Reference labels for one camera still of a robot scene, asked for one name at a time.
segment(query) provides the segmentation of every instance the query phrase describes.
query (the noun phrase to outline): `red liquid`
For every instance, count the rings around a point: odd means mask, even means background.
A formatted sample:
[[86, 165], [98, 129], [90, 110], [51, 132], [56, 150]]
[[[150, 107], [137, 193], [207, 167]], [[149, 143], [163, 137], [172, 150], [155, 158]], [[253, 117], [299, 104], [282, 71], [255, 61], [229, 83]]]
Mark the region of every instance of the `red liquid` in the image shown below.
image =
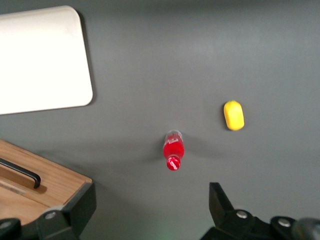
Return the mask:
[[170, 131], [165, 137], [163, 146], [167, 167], [172, 171], [178, 170], [184, 154], [185, 147], [181, 133], [176, 130]]

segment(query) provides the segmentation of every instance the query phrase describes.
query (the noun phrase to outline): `plastic bottle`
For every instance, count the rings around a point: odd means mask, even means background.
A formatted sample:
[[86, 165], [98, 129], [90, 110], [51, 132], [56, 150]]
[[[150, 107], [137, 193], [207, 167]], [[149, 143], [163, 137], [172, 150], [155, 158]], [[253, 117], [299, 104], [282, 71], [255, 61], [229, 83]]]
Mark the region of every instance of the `plastic bottle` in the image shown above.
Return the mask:
[[163, 155], [166, 165], [171, 171], [177, 171], [185, 154], [182, 134], [178, 130], [169, 131], [164, 140]]

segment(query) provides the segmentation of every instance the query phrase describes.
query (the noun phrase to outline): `bottle cap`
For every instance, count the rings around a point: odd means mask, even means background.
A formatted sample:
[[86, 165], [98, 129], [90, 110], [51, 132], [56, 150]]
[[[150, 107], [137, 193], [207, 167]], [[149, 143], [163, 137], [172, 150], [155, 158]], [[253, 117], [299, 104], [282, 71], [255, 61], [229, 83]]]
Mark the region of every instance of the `bottle cap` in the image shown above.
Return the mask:
[[170, 156], [166, 160], [166, 166], [171, 171], [177, 171], [180, 168], [180, 158], [178, 156]]

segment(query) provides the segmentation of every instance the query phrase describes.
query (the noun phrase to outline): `black clamp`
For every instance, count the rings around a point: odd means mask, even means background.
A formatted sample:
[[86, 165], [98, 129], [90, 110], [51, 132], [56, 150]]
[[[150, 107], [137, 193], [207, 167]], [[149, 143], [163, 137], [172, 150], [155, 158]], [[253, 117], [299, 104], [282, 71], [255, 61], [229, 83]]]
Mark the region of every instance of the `black clamp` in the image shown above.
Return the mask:
[[201, 240], [320, 240], [320, 220], [275, 216], [270, 224], [242, 209], [234, 209], [217, 182], [210, 183], [209, 210], [215, 227]]
[[97, 208], [94, 183], [86, 183], [62, 208], [21, 226], [17, 218], [0, 220], [0, 240], [79, 240]]

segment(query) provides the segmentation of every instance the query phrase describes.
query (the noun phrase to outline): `wooden board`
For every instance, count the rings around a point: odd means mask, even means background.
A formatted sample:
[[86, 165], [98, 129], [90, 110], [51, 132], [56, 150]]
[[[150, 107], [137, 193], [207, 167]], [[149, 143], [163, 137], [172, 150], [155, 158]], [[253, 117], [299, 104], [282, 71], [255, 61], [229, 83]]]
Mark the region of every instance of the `wooden board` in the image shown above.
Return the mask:
[[25, 225], [37, 219], [47, 208], [46, 205], [0, 187], [0, 219], [18, 218]]
[[0, 219], [7, 218], [9, 213], [11, 218], [18, 217], [20, 205], [28, 206], [26, 211], [38, 217], [46, 208], [65, 205], [85, 183], [92, 182], [86, 176], [3, 140], [0, 140], [0, 158], [41, 177], [40, 187], [34, 189], [31, 178], [0, 165]]

